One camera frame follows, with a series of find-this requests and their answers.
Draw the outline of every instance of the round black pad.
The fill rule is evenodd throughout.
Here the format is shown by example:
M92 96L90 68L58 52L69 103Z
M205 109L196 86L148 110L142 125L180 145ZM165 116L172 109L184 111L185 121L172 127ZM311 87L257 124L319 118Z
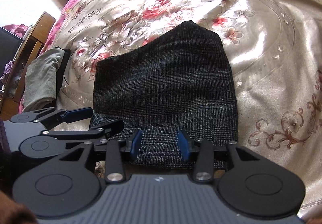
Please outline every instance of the round black pad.
M57 156L66 151L66 143L50 136L35 136L26 139L20 145L23 155L32 159L42 159Z
M56 157L52 160L21 175L12 188L14 200L39 218L72 214L89 205L100 192L97 177L80 163Z
M68 192L73 187L73 180L65 175L52 174L36 182L36 189L47 196L57 196Z
M13 123L26 123L35 120L37 117L37 113L34 112L26 112L17 114L11 117L10 121Z
M255 218L296 214L305 195L303 182L292 172L263 160L240 161L224 174L218 184L221 197L238 212Z
M36 141L31 145L31 148L35 151L45 150L48 147L49 147L49 144L46 141Z

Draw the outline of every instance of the black fabric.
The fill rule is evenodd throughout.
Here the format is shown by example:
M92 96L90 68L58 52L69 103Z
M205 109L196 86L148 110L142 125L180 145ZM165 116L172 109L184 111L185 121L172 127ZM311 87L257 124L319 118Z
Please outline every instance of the black fabric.
M237 102L220 37L183 22L139 49L98 62L91 126L115 119L125 127L114 138L142 130L139 165L189 166L178 149L179 129L215 145L237 140Z
M70 58L70 49L64 49L65 53L62 57L61 65L59 66L57 72L56 72L56 96L58 96L59 91L62 87L62 81L65 73L65 69L68 63L68 60Z

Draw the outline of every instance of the wooden cabinet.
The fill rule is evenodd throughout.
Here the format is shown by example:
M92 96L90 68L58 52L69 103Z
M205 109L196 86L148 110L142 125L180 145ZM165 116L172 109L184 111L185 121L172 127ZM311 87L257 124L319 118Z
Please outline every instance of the wooden cabinet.
M22 43L0 100L0 116L3 120L8 120L13 115L18 114L19 103L25 90L25 74L27 68L39 55L55 21L56 19L47 12L44 12L33 27L33 30ZM12 93L14 78L17 73L21 73L21 78L15 93Z

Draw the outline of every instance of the silver screw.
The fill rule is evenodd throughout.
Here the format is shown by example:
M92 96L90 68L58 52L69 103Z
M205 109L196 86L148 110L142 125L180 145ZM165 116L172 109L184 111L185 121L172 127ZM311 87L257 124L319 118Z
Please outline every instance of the silver screw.
M107 179L109 181L120 181L123 179L123 175L121 173L110 173L107 175Z
M209 180L209 179L211 179L211 175L209 173L207 173L207 172L198 172L196 174L196 179L201 180L201 181Z

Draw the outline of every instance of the satin bedspread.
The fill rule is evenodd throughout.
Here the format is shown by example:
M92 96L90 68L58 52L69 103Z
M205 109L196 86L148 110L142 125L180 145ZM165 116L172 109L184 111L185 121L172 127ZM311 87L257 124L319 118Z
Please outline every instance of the satin bedspread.
M298 215L321 215L321 3L79 0L48 43L73 52L58 107L92 106L98 61L135 50L192 20L222 39L237 95L240 144L299 175L307 190ZM85 120L58 130L88 125Z

